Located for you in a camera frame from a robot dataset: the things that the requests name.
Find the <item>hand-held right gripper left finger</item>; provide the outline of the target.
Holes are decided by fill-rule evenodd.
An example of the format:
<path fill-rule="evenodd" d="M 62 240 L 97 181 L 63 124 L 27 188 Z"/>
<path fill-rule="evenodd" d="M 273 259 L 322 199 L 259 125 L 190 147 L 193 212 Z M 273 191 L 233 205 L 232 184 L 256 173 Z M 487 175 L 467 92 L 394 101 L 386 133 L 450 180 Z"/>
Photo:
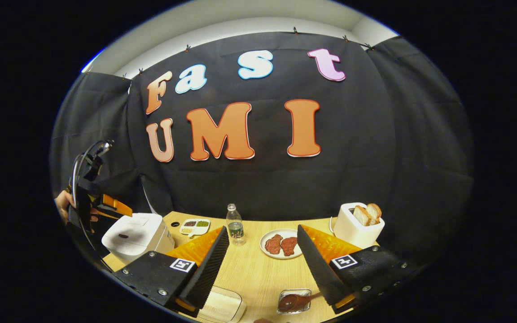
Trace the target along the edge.
<path fill-rule="evenodd" d="M 197 317 L 209 298 L 228 246 L 228 230 L 222 226 L 170 252 L 149 251 L 114 276 L 167 310 Z"/>

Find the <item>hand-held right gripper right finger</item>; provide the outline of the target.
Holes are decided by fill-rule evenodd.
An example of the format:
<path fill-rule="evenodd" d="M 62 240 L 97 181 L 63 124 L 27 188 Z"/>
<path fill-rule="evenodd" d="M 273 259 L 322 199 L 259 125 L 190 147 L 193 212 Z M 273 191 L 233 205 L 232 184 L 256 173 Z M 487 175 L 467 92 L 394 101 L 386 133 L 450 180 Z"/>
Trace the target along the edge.
<path fill-rule="evenodd" d="M 360 248 L 306 225 L 298 226 L 297 237 L 322 296 L 336 314 L 377 302 L 417 271 L 412 262 L 379 245 Z"/>

